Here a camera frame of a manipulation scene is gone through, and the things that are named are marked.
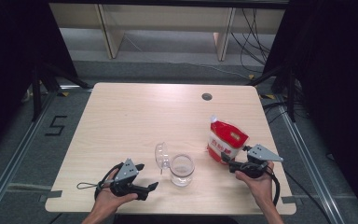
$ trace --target glass cup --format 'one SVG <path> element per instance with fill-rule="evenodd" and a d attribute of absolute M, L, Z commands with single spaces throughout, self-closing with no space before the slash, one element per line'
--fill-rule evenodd
<path fill-rule="evenodd" d="M 185 187 L 190 184 L 194 172 L 194 162 L 186 154 L 176 155 L 171 159 L 171 181 L 174 185 Z"/>

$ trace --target cable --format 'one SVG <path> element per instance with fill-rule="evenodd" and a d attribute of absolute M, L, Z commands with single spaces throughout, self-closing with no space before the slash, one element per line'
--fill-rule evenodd
<path fill-rule="evenodd" d="M 278 178 L 276 177 L 276 175 L 274 174 L 272 169 L 269 166 L 267 166 L 267 167 L 270 169 L 271 173 L 269 173 L 267 170 L 265 171 L 265 173 L 267 175 L 269 175 L 275 183 L 275 196 L 274 196 L 274 200 L 272 202 L 276 206 L 278 203 L 278 200 L 279 200 L 279 195 L 281 193 L 281 184 L 279 183 Z"/>
<path fill-rule="evenodd" d="M 54 223 L 61 215 L 62 215 L 62 213 L 59 213 L 59 214 L 58 214 L 55 218 L 53 218 L 48 224 Z"/>
<path fill-rule="evenodd" d="M 252 25 L 250 24 L 248 18 L 246 17 L 246 14 L 245 14 L 245 11 L 244 9 L 242 9 L 242 14 L 243 14 L 243 17 L 245 18 L 246 20 L 246 23 L 248 24 L 248 27 L 249 27 L 249 31 L 250 33 L 249 34 L 252 34 L 252 36 L 254 37 L 255 41 L 257 42 L 258 47 L 254 46 L 256 49 L 259 49 L 261 54 L 263 55 L 263 58 L 265 59 L 265 61 L 267 60 L 267 56 L 265 55 L 265 52 L 263 50 L 263 48 L 267 51 L 267 52 L 270 52 L 269 48 L 265 47 L 263 44 L 260 43 L 260 40 L 258 38 L 258 32 L 257 32 L 257 24 L 256 24 L 256 21 L 255 21 L 255 15 L 256 15 L 256 9 L 254 9 L 254 20 L 252 22 Z"/>
<path fill-rule="evenodd" d="M 328 223 L 331 223 L 330 218 L 327 216 L 327 214 L 325 213 L 325 211 L 322 209 L 322 207 L 318 204 L 318 202 L 316 202 L 316 200 L 307 192 L 307 190 L 300 185 L 300 183 L 298 183 L 298 181 L 295 180 L 294 177 L 292 177 L 285 169 L 283 169 L 284 173 L 287 174 L 307 195 L 308 197 L 316 204 L 316 206 L 319 208 L 319 210 L 322 212 L 322 214 L 324 215 L 324 217 L 326 218 Z"/>
<path fill-rule="evenodd" d="M 298 102 L 297 104 L 295 103 L 295 105 L 302 106 L 302 108 L 300 108 L 300 109 L 295 109 L 296 115 L 298 115 L 302 119 L 309 119 L 310 118 L 309 114 L 306 114 L 306 116 L 303 116 L 303 115 L 300 115 L 299 113 L 297 113 L 298 110 L 307 111 L 307 104 L 306 104 L 304 93 L 302 92 L 301 87 L 299 87 L 297 85 L 295 85 L 295 102 Z"/>
<path fill-rule="evenodd" d="M 132 42 L 132 40 L 130 40 L 130 39 L 127 37 L 127 35 L 124 35 L 124 37 L 125 37 L 128 41 L 130 41 L 130 43 L 132 43 L 133 46 L 136 47 L 139 51 L 144 52 L 144 51 L 143 51 L 142 49 L 140 49 L 137 45 L 135 45 L 135 44 Z M 157 62 L 157 63 L 181 64 L 181 63 L 173 63 L 173 62 L 168 62 L 168 61 L 163 61 L 163 60 L 155 60 L 155 59 L 149 58 L 149 57 L 147 57 L 147 56 L 145 56 L 145 57 L 146 57 L 146 59 L 148 59 L 148 60 L 150 60 L 150 61 L 153 61 L 153 62 Z M 183 63 L 183 64 L 190 64 L 190 65 L 195 65 L 195 66 L 199 66 L 199 67 L 212 68 L 212 69 L 214 69 L 214 70 L 216 70 L 216 71 L 219 71 L 219 72 L 222 72 L 222 73 L 237 75 L 237 76 L 244 77 L 244 78 L 250 80 L 250 78 L 248 78 L 248 77 L 246 77 L 246 76 L 244 76 L 244 75 L 242 75 L 242 74 L 224 71 L 224 70 L 221 70 L 221 69 L 219 69 L 219 68 L 216 68 L 216 67 L 213 67 L 213 66 L 210 66 L 210 65 L 204 65 L 204 64 L 199 64 L 199 63 Z"/>
<path fill-rule="evenodd" d="M 272 108 L 272 107 L 275 107 L 278 105 L 286 105 L 286 102 L 279 102 L 279 103 L 272 103 L 269 105 L 263 105 L 263 109 L 265 110 L 265 109 Z"/>
<path fill-rule="evenodd" d="M 86 182 L 80 182 L 76 185 L 77 189 L 90 189 L 90 188 L 96 188 L 98 185 L 97 184 L 91 184 L 91 183 L 86 183 Z"/>
<path fill-rule="evenodd" d="M 275 119 L 277 119 L 278 117 L 280 117 L 282 114 L 287 113 L 287 110 L 283 111 L 281 114 L 279 114 L 277 117 L 275 117 L 274 119 L 272 119 L 268 124 L 272 123 Z"/>
<path fill-rule="evenodd" d="M 261 61 L 259 58 L 257 58 L 251 51 L 249 51 L 246 47 L 245 44 L 246 42 L 242 45 L 240 43 L 240 41 L 238 41 L 237 37 L 235 37 L 235 35 L 233 33 L 231 33 L 232 37 L 234 37 L 235 41 L 237 41 L 238 45 L 240 45 L 241 47 L 241 55 L 243 53 L 243 51 L 246 51 L 246 53 L 248 53 L 249 56 L 251 56 L 253 59 L 255 59 L 258 63 L 261 63 L 263 65 L 265 65 L 266 63 L 264 63 L 263 61 Z"/>
<path fill-rule="evenodd" d="M 271 109 L 272 109 L 272 107 L 270 107 L 270 108 L 268 109 L 268 111 L 264 112 L 264 115 L 267 115 L 267 113 L 268 113 Z"/>
<path fill-rule="evenodd" d="M 249 26 L 249 30 L 252 30 L 254 23 L 255 23 L 255 21 L 252 22 L 252 26 Z M 242 36 L 245 39 L 245 44 L 248 43 L 250 46 L 254 47 L 255 49 L 258 49 L 258 47 L 256 47 L 255 45 L 253 45 L 251 42 L 248 41 L 250 35 L 251 35 L 251 33 L 249 32 L 248 36 L 245 37 L 244 33 L 242 33 Z"/>

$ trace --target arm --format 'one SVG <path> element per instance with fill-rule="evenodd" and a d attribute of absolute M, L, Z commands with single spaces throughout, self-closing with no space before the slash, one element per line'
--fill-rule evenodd
<path fill-rule="evenodd" d="M 116 172 L 117 169 L 114 170 L 107 179 L 111 179 Z M 137 197 L 138 195 L 135 193 L 118 197 L 110 191 L 107 185 L 106 188 L 102 189 L 98 194 L 91 212 L 86 219 L 83 220 L 82 224 L 102 223 L 109 216 L 113 215 L 122 204 L 135 200 Z"/>
<path fill-rule="evenodd" d="M 274 163 L 269 161 L 268 167 L 271 168 L 270 171 L 272 171 Z M 263 174 L 262 176 L 253 179 L 243 172 L 236 171 L 235 176 L 237 179 L 245 182 L 249 187 L 249 190 L 255 198 L 255 202 L 260 207 L 269 224 L 283 223 L 281 216 L 272 202 L 272 179 L 269 175 Z"/>

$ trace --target snack bag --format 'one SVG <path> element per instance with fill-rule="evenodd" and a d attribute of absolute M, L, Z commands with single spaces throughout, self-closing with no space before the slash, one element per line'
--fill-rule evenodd
<path fill-rule="evenodd" d="M 221 152 L 226 153 L 232 160 L 235 160 L 238 152 L 249 136 L 235 126 L 217 120 L 215 115 L 211 116 L 211 133 L 208 141 L 208 152 L 218 162 L 226 164 L 221 159 Z"/>

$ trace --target table top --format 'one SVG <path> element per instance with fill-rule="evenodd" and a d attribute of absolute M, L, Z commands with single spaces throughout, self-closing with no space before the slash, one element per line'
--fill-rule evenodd
<path fill-rule="evenodd" d="M 202 94 L 209 93 L 206 101 Z M 114 165 L 132 159 L 145 168 L 133 184 L 147 187 L 159 182 L 146 201 L 119 207 L 121 214 L 261 214 L 247 186 L 212 159 L 207 152 L 210 116 L 234 124 L 249 135 L 248 146 L 261 144 L 277 153 L 257 92 L 251 86 L 98 83 L 95 85 L 68 148 L 49 198 L 50 212 L 89 212 L 94 190 L 77 189 L 80 182 L 97 183 Z M 162 175 L 156 164 L 155 147 L 165 142 L 173 157 L 185 153 L 195 162 L 193 180 L 176 187 L 170 171 Z M 237 161 L 247 161 L 241 151 Z M 290 197 L 282 165 L 275 162 L 281 197 Z M 294 203 L 282 203 L 282 215 L 296 211 Z"/>

